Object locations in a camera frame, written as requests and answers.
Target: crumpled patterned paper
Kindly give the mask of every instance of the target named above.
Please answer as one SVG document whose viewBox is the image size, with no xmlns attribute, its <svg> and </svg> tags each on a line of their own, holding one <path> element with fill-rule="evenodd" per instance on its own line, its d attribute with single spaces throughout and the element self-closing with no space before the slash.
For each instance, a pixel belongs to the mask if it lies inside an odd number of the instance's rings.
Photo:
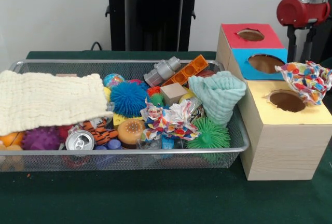
<svg viewBox="0 0 332 224">
<path fill-rule="evenodd" d="M 160 135 L 191 141 L 200 135 L 198 128 L 189 122 L 190 101 L 184 100 L 180 104 L 173 104 L 170 109 L 156 107 L 149 102 L 146 104 L 147 107 L 141 110 L 142 117 L 149 127 L 143 132 L 142 138 L 145 141 L 158 139 Z"/>
<path fill-rule="evenodd" d="M 275 66 L 275 70 L 281 72 L 289 87 L 307 104 L 321 105 L 332 86 L 332 71 L 314 62 L 287 63 Z"/>
</svg>

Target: metal mesh tray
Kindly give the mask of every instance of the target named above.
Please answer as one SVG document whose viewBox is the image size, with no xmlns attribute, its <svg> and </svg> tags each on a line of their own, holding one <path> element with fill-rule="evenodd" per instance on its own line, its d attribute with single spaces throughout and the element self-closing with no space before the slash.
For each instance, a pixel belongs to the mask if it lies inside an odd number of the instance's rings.
<svg viewBox="0 0 332 224">
<path fill-rule="evenodd" d="M 159 61 L 143 60 L 24 60 L 10 70 L 24 74 L 117 73 L 126 79 L 142 78 Z M 182 67 L 190 61 L 182 60 Z M 223 70 L 215 61 L 207 69 Z M 182 168 L 229 168 L 249 146 L 248 135 L 237 107 L 228 123 L 231 147 L 225 149 L 0 151 L 1 171 L 151 170 Z"/>
</svg>

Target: soda can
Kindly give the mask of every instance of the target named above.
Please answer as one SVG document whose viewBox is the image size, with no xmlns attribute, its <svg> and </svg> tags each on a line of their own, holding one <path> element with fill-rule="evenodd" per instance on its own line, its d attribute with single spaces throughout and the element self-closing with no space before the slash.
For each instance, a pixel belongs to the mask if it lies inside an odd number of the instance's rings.
<svg viewBox="0 0 332 224">
<path fill-rule="evenodd" d="M 66 148 L 67 150 L 93 150 L 93 135 L 88 131 L 75 131 L 68 136 L 66 140 Z"/>
</svg>

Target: green tablecloth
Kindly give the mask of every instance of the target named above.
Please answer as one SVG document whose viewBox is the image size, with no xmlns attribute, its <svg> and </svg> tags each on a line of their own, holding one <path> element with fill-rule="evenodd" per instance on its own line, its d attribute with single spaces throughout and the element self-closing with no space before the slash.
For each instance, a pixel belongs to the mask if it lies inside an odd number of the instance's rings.
<svg viewBox="0 0 332 224">
<path fill-rule="evenodd" d="M 31 52 L 29 59 L 193 59 L 200 52 Z M 203 52 L 207 59 L 215 53 Z M 332 153 L 312 181 L 228 170 L 0 174 L 1 223 L 332 223 Z"/>
</svg>

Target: round hole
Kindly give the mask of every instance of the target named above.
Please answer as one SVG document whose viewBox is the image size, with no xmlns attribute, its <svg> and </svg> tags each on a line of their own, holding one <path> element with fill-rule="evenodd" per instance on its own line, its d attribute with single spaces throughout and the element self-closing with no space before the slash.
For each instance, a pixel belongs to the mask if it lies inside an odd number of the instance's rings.
<svg viewBox="0 0 332 224">
<path fill-rule="evenodd" d="M 270 95 L 270 101 L 284 111 L 297 113 L 305 109 L 306 105 L 295 92 L 288 90 L 275 91 Z"/>
<path fill-rule="evenodd" d="M 186 66 L 185 67 L 185 73 L 187 75 L 193 75 L 195 73 L 195 69 L 193 66 Z"/>
<path fill-rule="evenodd" d="M 281 61 L 279 58 L 274 57 L 268 54 L 256 54 L 248 59 L 250 65 L 254 67 L 256 70 L 267 73 L 274 74 L 277 73 L 275 71 L 274 66 L 283 66 L 285 63 Z"/>
<path fill-rule="evenodd" d="M 245 29 L 239 31 L 238 36 L 246 41 L 262 41 L 264 40 L 264 35 L 260 31 Z"/>
<path fill-rule="evenodd" d="M 183 74 L 177 74 L 177 75 L 175 76 L 175 80 L 176 80 L 177 82 L 182 82 L 185 78 L 186 78 L 186 77 L 185 77 Z"/>
</svg>

